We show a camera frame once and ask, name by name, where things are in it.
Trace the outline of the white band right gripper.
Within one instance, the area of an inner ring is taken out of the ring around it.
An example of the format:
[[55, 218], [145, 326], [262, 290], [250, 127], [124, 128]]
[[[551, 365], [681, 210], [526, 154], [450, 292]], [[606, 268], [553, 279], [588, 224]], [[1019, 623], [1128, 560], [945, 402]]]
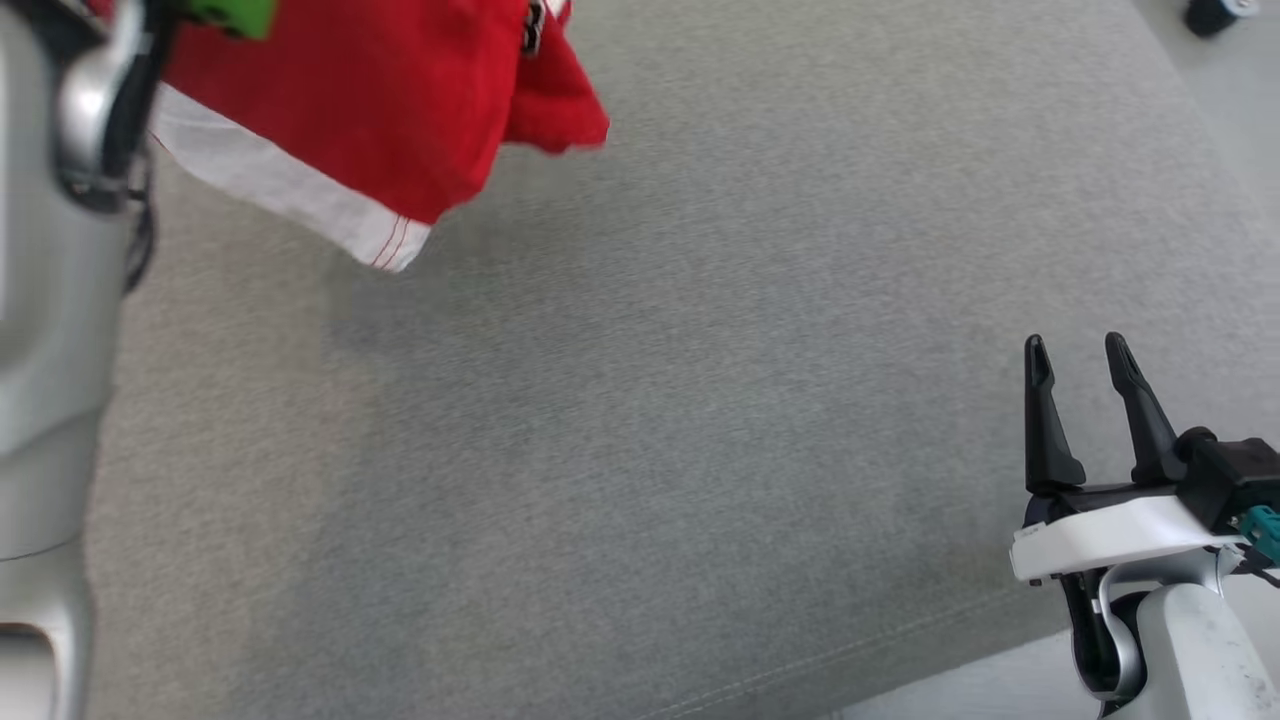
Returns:
[[[1175, 452], [1178, 436], [1125, 337], [1105, 336], [1115, 391], [1121, 396], [1137, 486], [1178, 483], [1187, 465]], [[1085, 484], [1056, 402], [1055, 374], [1043, 338], [1024, 343], [1025, 488], [1024, 523], [1012, 537], [1010, 564], [1020, 582], [1101, 571], [1111, 583], [1153, 582], [1219, 585], [1242, 560], [1249, 541], [1215, 533], [1170, 488], [1155, 495], [1073, 492]]]

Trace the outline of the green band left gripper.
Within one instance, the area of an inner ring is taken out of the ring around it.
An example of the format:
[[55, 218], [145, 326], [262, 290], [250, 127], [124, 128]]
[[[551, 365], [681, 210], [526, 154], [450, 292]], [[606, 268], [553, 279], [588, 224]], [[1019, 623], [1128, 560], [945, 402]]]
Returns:
[[276, 17], [274, 0], [192, 0], [186, 1], [192, 22], [220, 29], [224, 35], [252, 41], [265, 40]]

